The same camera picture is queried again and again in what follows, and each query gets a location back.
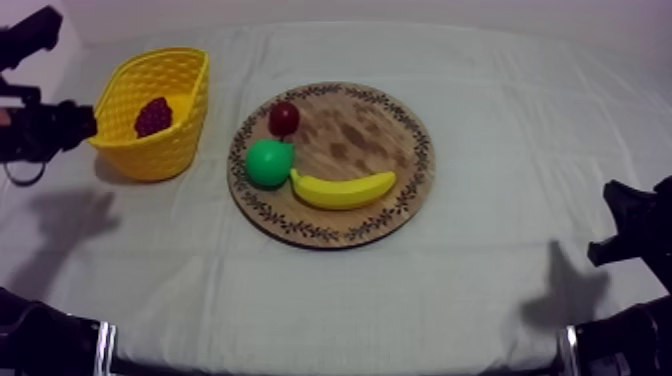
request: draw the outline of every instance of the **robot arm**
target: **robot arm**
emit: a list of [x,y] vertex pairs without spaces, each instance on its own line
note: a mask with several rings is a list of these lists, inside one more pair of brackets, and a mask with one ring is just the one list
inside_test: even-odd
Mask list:
[[[0,29],[0,73],[16,68],[33,53],[51,50],[58,42],[63,17],[52,7],[45,7],[7,29]],[[0,97],[21,99],[24,107],[0,109],[0,163],[27,161],[42,164],[33,179],[20,181],[20,186],[35,184],[44,167],[59,151],[75,148],[97,132],[91,106],[78,106],[72,101],[57,105],[42,104],[40,88],[10,85],[0,76]]]
[[[53,49],[62,20],[55,9],[45,7],[13,27],[0,28],[0,73],[41,49]],[[0,108],[0,163],[5,171],[10,162],[42,164],[41,172],[27,181],[8,173],[16,185],[36,183],[56,153],[97,132],[91,106],[43,104],[38,87],[10,85],[2,76],[0,97],[19,98],[24,105]],[[107,323],[70,316],[0,288],[0,369],[33,376],[107,374],[114,334]]]

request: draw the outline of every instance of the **floral border pattern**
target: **floral border pattern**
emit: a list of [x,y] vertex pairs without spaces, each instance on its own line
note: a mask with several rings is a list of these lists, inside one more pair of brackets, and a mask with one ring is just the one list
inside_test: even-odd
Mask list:
[[[250,186],[245,172],[245,152],[246,143],[252,136],[252,127],[257,120],[265,117],[271,108],[278,102],[295,99],[306,99],[308,97],[320,97],[327,94],[341,93],[346,96],[358,99],[362,102],[379,105],[386,112],[390,113],[395,120],[403,124],[404,128],[411,133],[415,140],[414,154],[415,173],[411,180],[404,186],[396,197],[392,207],[384,208],[378,215],[369,217],[356,227],[350,227],[345,232],[334,230],[329,227],[315,226],[304,221],[291,221],[284,214],[277,213],[273,206],[263,202]],[[252,113],[243,123],[243,127],[236,133],[229,153],[229,169],[233,176],[232,189],[242,194],[241,198],[245,205],[252,208],[254,212],[265,222],[279,226],[282,231],[289,234],[301,234],[305,238],[317,238],[324,242],[355,241],[364,239],[372,230],[386,226],[393,220],[394,216],[409,212],[409,202],[417,197],[418,187],[426,182],[426,173],[430,165],[430,140],[424,133],[423,128],[410,117],[406,111],[395,104],[386,94],[375,90],[360,90],[351,87],[343,87],[341,84],[317,84],[290,90],[284,95],[276,98],[275,101],[260,107]]]

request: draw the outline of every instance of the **red apple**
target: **red apple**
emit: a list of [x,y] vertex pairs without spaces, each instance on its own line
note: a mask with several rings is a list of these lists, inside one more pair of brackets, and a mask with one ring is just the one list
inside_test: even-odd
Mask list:
[[271,108],[268,130],[276,137],[283,138],[299,128],[299,109],[289,102],[280,102]]

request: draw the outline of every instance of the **white tablecloth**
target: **white tablecloth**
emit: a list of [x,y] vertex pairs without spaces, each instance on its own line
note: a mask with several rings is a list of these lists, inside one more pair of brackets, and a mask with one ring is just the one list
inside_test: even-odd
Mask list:
[[[117,64],[175,45],[212,64],[188,171],[135,185],[82,145],[33,188],[5,183],[0,201],[0,285],[118,324],[120,355],[290,374],[525,368],[552,359],[562,326],[665,293],[641,261],[595,269],[585,252],[615,231],[604,183],[651,189],[672,174],[669,70],[503,33],[306,23],[97,47],[60,99],[94,103]],[[332,80],[410,106],[434,142],[436,179],[394,235],[312,253],[244,219],[226,156],[265,100]]]

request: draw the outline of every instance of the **toy fruit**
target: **toy fruit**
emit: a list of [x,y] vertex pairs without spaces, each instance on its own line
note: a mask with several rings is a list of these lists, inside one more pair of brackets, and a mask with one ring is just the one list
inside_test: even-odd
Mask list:
[[294,145],[275,140],[255,142],[247,152],[245,168],[255,184],[274,188],[287,180],[294,163]]
[[268,130],[282,139],[299,128],[299,109],[289,102],[280,102],[271,108],[268,116]]
[[388,171],[348,181],[326,181],[300,176],[291,169],[294,192],[307,203],[322,209],[349,210],[366,206],[392,188],[397,176]]
[[135,119],[135,131],[138,133],[138,138],[170,127],[173,122],[172,118],[173,110],[168,107],[166,98],[160,97],[152,100],[140,110],[140,114]]

